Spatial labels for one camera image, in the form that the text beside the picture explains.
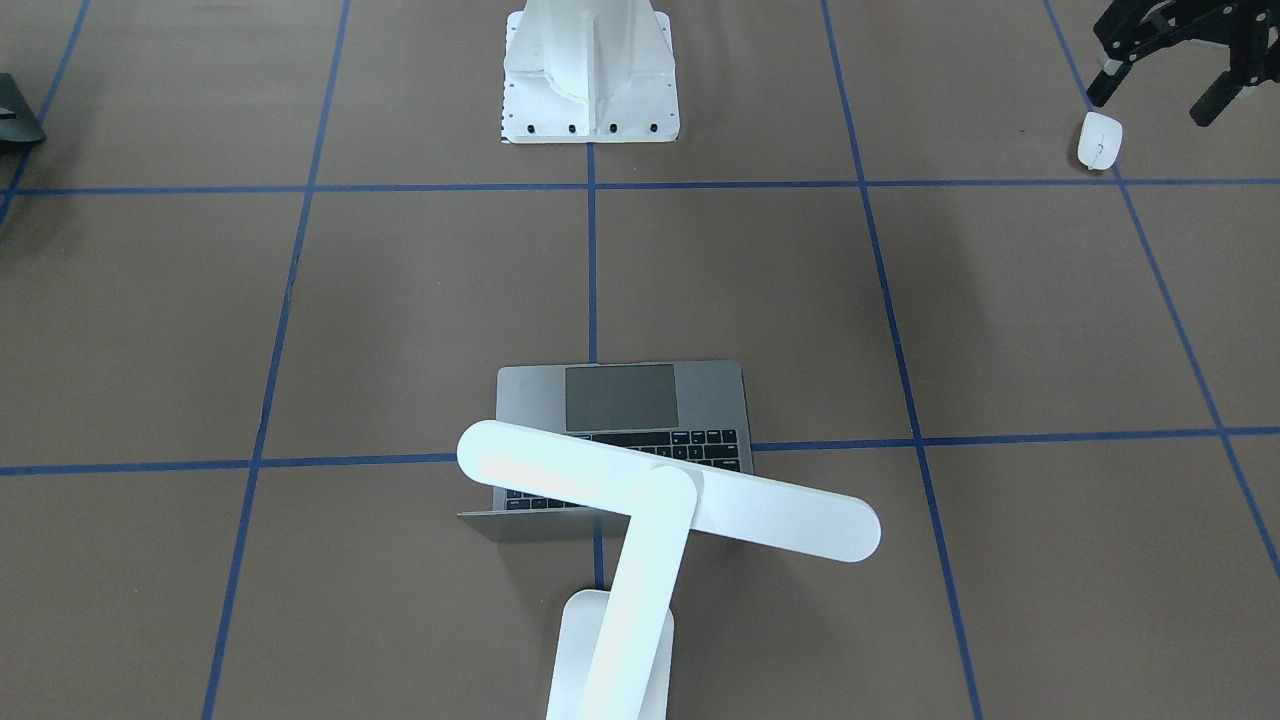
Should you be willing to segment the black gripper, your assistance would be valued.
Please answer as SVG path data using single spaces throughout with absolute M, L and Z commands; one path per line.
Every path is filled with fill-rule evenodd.
M 1276 1 L 1111 1 L 1093 26 L 1102 46 L 1100 72 L 1085 88 L 1092 108 L 1103 108 L 1129 67 L 1183 42 L 1226 47 L 1221 73 L 1190 106 L 1198 127 L 1210 127 L 1251 85 L 1277 79 Z

